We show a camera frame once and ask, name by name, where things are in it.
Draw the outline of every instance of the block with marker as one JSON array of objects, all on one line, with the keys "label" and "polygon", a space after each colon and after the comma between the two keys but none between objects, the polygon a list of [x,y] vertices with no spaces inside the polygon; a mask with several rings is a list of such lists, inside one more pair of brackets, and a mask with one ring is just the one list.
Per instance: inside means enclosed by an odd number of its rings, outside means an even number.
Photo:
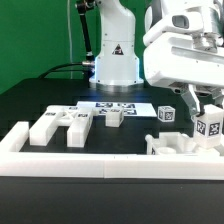
[{"label": "block with marker", "polygon": [[120,127],[123,120],[124,120],[123,107],[111,108],[106,113],[107,127]]}]

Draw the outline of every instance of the white cube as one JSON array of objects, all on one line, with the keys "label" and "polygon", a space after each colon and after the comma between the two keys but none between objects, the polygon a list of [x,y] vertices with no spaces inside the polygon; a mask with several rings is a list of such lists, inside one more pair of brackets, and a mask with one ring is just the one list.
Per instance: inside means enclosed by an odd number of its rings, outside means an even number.
[{"label": "white cube", "polygon": [[105,117],[107,127],[119,127],[124,120],[124,109],[122,107],[111,108]]},{"label": "white cube", "polygon": [[175,120],[175,109],[170,106],[158,107],[157,117],[162,122],[173,122]]},{"label": "white cube", "polygon": [[214,105],[205,105],[205,114],[194,119],[194,141],[209,149],[221,144],[224,110]]}]

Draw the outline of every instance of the cable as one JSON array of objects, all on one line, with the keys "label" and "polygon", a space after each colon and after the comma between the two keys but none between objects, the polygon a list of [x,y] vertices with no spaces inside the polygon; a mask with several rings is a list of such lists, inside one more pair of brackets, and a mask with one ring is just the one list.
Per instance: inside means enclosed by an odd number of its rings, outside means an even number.
[{"label": "cable", "polygon": [[52,71],[52,72],[88,72],[88,70],[84,70],[84,69],[67,69],[67,70],[56,70],[56,71]]},{"label": "cable", "polygon": [[67,22],[68,22],[68,37],[69,37],[69,55],[70,62],[73,62],[73,44],[72,44],[72,30],[71,30],[71,0],[67,1]]},{"label": "cable", "polygon": [[67,63],[67,64],[62,64],[62,65],[57,65],[46,72],[42,73],[38,78],[39,79],[44,79],[49,73],[56,71],[59,68],[66,68],[66,67],[72,67],[72,66],[80,66],[82,65],[82,62],[74,62],[74,63]]}]

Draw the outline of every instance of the black cable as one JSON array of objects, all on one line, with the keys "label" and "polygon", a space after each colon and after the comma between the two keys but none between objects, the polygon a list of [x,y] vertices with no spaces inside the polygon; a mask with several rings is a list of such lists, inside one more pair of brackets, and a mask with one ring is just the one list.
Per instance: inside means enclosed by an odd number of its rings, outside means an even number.
[{"label": "black cable", "polygon": [[38,78],[39,79],[44,79],[49,73],[56,71],[59,68],[66,68],[66,67],[71,67],[71,66],[80,66],[82,65],[82,62],[74,62],[74,63],[67,63],[67,64],[62,64],[62,65],[57,65],[46,72],[42,73]]},{"label": "black cable", "polygon": [[67,69],[67,70],[56,70],[52,72],[87,72],[87,71],[88,70],[84,70],[84,69]]}]

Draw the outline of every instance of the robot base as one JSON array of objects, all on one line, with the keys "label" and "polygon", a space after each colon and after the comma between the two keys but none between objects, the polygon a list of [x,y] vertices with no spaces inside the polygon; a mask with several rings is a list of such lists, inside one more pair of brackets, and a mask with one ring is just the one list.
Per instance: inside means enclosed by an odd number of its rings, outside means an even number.
[{"label": "robot base", "polygon": [[102,83],[97,83],[95,80],[89,82],[90,88],[98,89],[107,92],[130,92],[133,90],[143,89],[144,81],[140,79],[133,85],[107,85]]}]

